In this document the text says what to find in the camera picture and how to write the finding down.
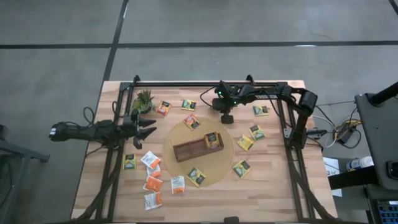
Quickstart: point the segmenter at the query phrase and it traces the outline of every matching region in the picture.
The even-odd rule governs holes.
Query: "wooden table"
[[[287,82],[293,87],[304,87],[302,80]],[[104,83],[96,115],[97,120],[113,118],[111,103],[117,100],[119,84],[120,82]],[[248,128],[254,124],[258,124],[266,132],[266,139],[255,142],[249,152],[243,151],[237,144],[234,145],[233,164],[241,159],[247,160],[252,166],[252,171],[248,175],[239,179],[231,169],[223,180],[213,185],[199,188],[187,186],[185,194],[172,195],[171,176],[164,164],[160,163],[162,169],[160,179],[164,182],[161,188],[163,206],[150,211],[144,210],[144,195],[150,192],[142,189],[147,173],[145,165],[139,159],[147,151],[152,151],[162,158],[162,145],[166,135],[178,122],[192,113],[180,108],[182,99],[197,101],[194,112],[196,116],[220,122],[221,114],[209,109],[199,99],[200,93],[206,89],[206,87],[151,88],[155,96],[153,100],[155,104],[158,105],[164,100],[171,103],[172,108],[166,117],[154,111],[144,116],[157,120],[152,125],[156,126],[157,130],[142,143],[142,150],[134,148],[132,139],[126,143],[124,152],[135,153],[138,156],[137,170],[121,171],[114,222],[222,222],[224,217],[230,216],[238,216],[241,222],[297,221],[280,120],[268,100],[254,102],[256,105],[267,105],[268,116],[255,117],[252,104],[239,105],[231,113],[234,115],[234,124],[225,125],[234,141],[242,134],[248,135]],[[134,88],[135,93],[141,90],[142,88]],[[214,97],[216,95],[212,91],[204,95],[204,99],[208,102],[211,102]],[[308,120],[307,127],[313,127],[312,118]],[[98,143],[90,143],[88,152],[98,146]],[[303,156],[312,192],[328,212],[337,217],[319,147],[307,145],[303,150]],[[106,149],[101,149],[85,160],[72,218],[82,214],[98,193],[105,158]],[[104,216],[108,211],[109,194],[105,199]],[[306,210],[302,192],[300,198],[302,207]]]

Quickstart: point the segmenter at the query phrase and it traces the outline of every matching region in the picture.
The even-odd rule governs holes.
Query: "wooden tray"
[[[199,156],[204,156],[213,152],[221,151],[224,149],[224,143],[219,133],[218,139],[220,140],[220,146],[215,149],[206,148],[205,138],[196,139],[193,141],[175,145],[173,146],[175,158],[177,162],[183,162]]]

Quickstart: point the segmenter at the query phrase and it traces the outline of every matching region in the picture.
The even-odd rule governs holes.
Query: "concrete floor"
[[[0,0],[1,44],[96,44],[113,39],[122,0]],[[398,16],[388,0],[130,0],[121,43],[222,41],[398,40]],[[32,162],[15,223],[69,219],[86,142],[51,142],[52,124],[85,124],[96,107],[109,49],[0,50],[0,123],[7,140],[49,153]],[[397,81],[398,46],[119,49],[110,80],[305,80],[318,104],[353,100]],[[352,103],[324,106],[334,122]],[[330,128],[323,121],[320,128]],[[328,157],[369,154],[334,145]],[[349,190],[336,198],[339,216],[366,221]]]

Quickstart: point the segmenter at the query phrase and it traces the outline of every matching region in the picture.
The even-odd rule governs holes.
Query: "gray floor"
[[[122,0],[0,0],[0,44],[111,43]],[[388,0],[130,0],[120,42],[398,40],[398,16]],[[16,223],[69,219],[86,142],[51,142],[58,121],[84,124],[96,107],[109,49],[0,50],[0,123],[7,140],[51,155],[34,161],[14,215]],[[305,80],[318,104],[353,100],[397,81],[398,46],[119,49],[110,80]],[[353,103],[324,106],[338,123]],[[319,128],[329,125],[317,120]],[[339,145],[328,157],[369,154]],[[345,190],[341,218],[365,221]]]

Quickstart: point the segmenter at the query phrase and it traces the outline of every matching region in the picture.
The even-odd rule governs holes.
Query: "green plant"
[[[155,108],[155,105],[152,103],[152,99],[154,96],[150,95],[150,90],[142,90],[137,94],[137,98],[132,103],[132,108],[137,109],[138,112],[143,112],[151,108],[152,110]]]

